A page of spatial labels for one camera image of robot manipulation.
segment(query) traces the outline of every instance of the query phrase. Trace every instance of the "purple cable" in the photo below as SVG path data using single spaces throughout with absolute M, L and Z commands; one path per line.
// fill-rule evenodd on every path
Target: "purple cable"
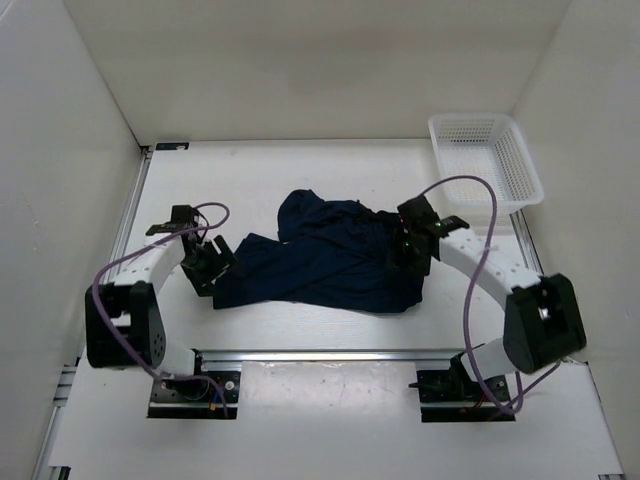
M 491 188 L 491 185 L 489 185 L 489 183 L 486 180 L 480 177 L 476 177 L 475 175 L 455 175 L 453 177 L 444 178 L 434 183 L 427 189 L 425 189 L 420 195 L 425 195 L 431 190 L 433 190 L 434 188 L 442 185 L 443 183 L 451 182 L 453 180 L 473 180 L 475 182 L 479 182 L 485 186 L 485 188 L 489 192 L 489 195 L 491 196 L 491 220 L 489 221 L 489 229 L 487 230 L 487 238 L 484 244 L 484 251 L 482 252 L 482 256 L 480 257 L 478 266 L 476 267 L 476 269 L 473 271 L 473 274 L 471 275 L 471 278 L 469 280 L 469 287 L 467 288 L 467 293 L 464 298 L 464 308 L 462 312 L 462 331 L 464 334 L 465 350 L 466 350 L 467 356 L 469 357 L 469 364 L 471 365 L 473 374 L 476 377 L 476 382 L 478 383 L 478 385 L 480 385 L 482 392 L 498 408 L 498 410 L 500 410 L 501 413 L 505 415 L 515 415 L 520 410 L 522 410 L 522 406 L 524 404 L 524 396 L 528 392 L 530 392 L 533 387 L 535 387 L 542 380 L 544 380 L 546 377 L 551 375 L 551 373 L 553 373 L 560 366 L 560 364 L 558 363 L 554 367 L 550 368 L 547 372 L 545 372 L 538 379 L 536 379 L 536 381 L 534 381 L 531 385 L 529 385 L 529 387 L 527 387 L 527 389 L 524 391 L 522 390 L 522 376 L 520 375 L 520 372 L 516 372 L 516 389 L 517 389 L 518 395 L 506 405 L 503 405 L 500 402 L 500 400 L 496 398 L 496 396 L 493 394 L 493 392 L 491 391 L 487 383 L 482 378 L 482 373 L 478 368 L 478 362 L 476 361 L 475 354 L 473 353 L 473 345 L 471 343 L 471 333 L 470 333 L 470 326 L 469 326 L 469 323 L 470 323 L 469 317 L 470 317 L 470 311 L 471 311 L 471 299 L 473 298 L 473 289 L 478 283 L 478 278 L 480 277 L 480 273 L 482 272 L 482 269 L 484 267 L 484 264 L 487 261 L 487 257 L 489 256 L 489 252 L 490 252 L 491 239 L 493 238 L 493 231 L 495 229 L 496 221 L 498 219 L 498 199 L 496 198 L 496 194 L 493 191 L 493 188 Z M 516 402 L 518 402 L 516 407 L 511 408 L 511 406 Z
M 224 411 L 225 418 L 229 418 L 229 412 L 227 410 L 227 401 L 224 398 L 224 391 L 222 390 L 220 385 L 218 385 L 218 383 L 215 382 L 212 378 L 207 377 L 205 375 L 174 375 L 172 377 L 164 378 L 164 377 L 162 377 L 162 375 L 159 375 L 156 372 L 154 372 L 153 369 L 151 368 L 151 366 L 147 365 L 147 363 L 144 361 L 144 359 L 138 354 L 138 352 L 135 351 L 135 349 L 131 346 L 131 344 L 127 341 L 127 339 L 120 333 L 120 331 L 113 324 L 113 322 L 111 321 L 111 318 L 109 318 L 109 314 L 107 313 L 107 311 L 104 308 L 104 305 L 102 304 L 102 300 L 100 300 L 100 292 L 99 292 L 100 279 L 104 276 L 105 273 L 107 273 L 113 267 L 115 267 L 117 265 L 120 265 L 121 263 L 124 263 L 127 260 L 131 260 L 133 258 L 139 257 L 140 255 L 144 255 L 149 250 L 151 250 L 151 249 L 153 249 L 155 247 L 158 247 L 160 245 L 163 245 L 163 244 L 173 240 L 174 238 L 180 237 L 180 236 L 182 236 L 182 235 L 184 235 L 186 233 L 206 232 L 208 230 L 213 230 L 214 228 L 218 228 L 222 224 L 224 224 L 227 221 L 227 219 L 229 218 L 229 215 L 230 215 L 229 208 L 226 205 L 223 205 L 222 203 L 208 202 L 208 203 L 200 204 L 195 208 L 198 209 L 198 208 L 206 207 L 206 206 L 216 206 L 216 207 L 220 207 L 220 208 L 224 209 L 224 211 L 225 211 L 224 218 L 220 222 L 218 222 L 218 223 L 216 223 L 214 225 L 208 225 L 208 226 L 205 226 L 205 227 L 187 228 L 185 230 L 181 230 L 179 232 L 175 232 L 175 233 L 172 233 L 170 235 L 167 235 L 166 237 L 163 237 L 163 238 L 161 238 L 160 240 L 158 240 L 156 242 L 153 242 L 153 243 L 151 243 L 151 244 L 149 244 L 149 245 L 147 245 L 145 247 L 142 247 L 140 250 L 136 250 L 135 252 L 130 253 L 128 255 L 125 255 L 124 257 L 119 258 L 117 260 L 114 260 L 110 264 L 102 267 L 100 269 L 100 271 L 97 273 L 97 275 L 95 276 L 95 278 L 93 279 L 93 283 L 91 285 L 91 296 L 93 298 L 93 303 L 95 304 L 96 309 L 98 310 L 98 313 L 100 314 L 100 318 L 102 318 L 102 321 L 104 322 L 104 324 L 107 327 L 107 329 L 111 332 L 113 337 L 120 344 L 120 346 L 127 352 L 127 354 L 131 357 L 131 359 L 134 362 L 136 362 L 145 372 L 147 372 L 154 380 L 158 380 L 158 381 L 172 380 L 172 381 L 177 381 L 177 382 L 183 382 L 183 381 L 189 381 L 189 380 L 202 380 L 202 381 L 205 381 L 205 382 L 209 383 L 216 390 L 218 395 L 220 396 L 220 400 L 222 402 L 222 409 Z

